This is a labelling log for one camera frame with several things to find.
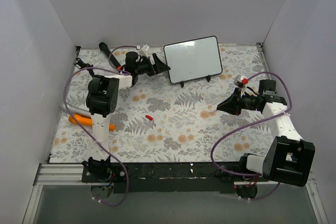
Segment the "black framed whiteboard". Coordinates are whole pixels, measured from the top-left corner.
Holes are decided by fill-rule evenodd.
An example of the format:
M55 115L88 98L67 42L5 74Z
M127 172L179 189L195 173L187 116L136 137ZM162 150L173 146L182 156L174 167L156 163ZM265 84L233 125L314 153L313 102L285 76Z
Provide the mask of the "black framed whiteboard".
M165 45L163 52L170 67L169 78L172 84L205 78L223 72L219 45L216 36Z

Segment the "black round microphone stand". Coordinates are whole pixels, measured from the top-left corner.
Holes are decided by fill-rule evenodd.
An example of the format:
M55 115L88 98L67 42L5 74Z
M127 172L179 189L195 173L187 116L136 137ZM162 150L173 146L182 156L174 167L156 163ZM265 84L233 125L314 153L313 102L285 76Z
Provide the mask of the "black round microphone stand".
M93 65L90 65L89 63L85 63L83 62L79 57L77 57L75 59L75 62L73 63L73 65L78 68L78 69L84 69L87 68L87 71L89 72L89 74L94 77L95 73L93 71Z

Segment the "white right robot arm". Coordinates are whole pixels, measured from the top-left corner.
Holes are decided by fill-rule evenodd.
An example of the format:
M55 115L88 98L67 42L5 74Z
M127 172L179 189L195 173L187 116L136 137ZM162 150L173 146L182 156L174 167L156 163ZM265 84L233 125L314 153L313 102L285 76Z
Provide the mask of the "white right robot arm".
M261 80L258 92L248 94L248 79L238 75L232 95L217 110L240 115L242 110L260 112L267 118L273 137L267 154L244 154L239 160L238 176L251 180L255 175L279 183L303 187L309 177L315 154L313 143L304 141L287 113L286 99L276 92L275 80Z

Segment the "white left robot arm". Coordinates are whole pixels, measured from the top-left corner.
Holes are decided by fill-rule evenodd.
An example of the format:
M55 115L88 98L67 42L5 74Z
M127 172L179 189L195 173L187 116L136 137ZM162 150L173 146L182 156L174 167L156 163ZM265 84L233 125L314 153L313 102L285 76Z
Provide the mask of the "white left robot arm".
M135 51L127 52L125 64L121 65L110 53L109 59L119 74L113 76L94 75L88 84L86 106L92 121L94 145L90 157L82 164L100 182L108 181L113 172L110 168L109 124L112 113L117 107L118 92L134 86L138 76L146 74L154 76L171 68L153 53L141 56Z

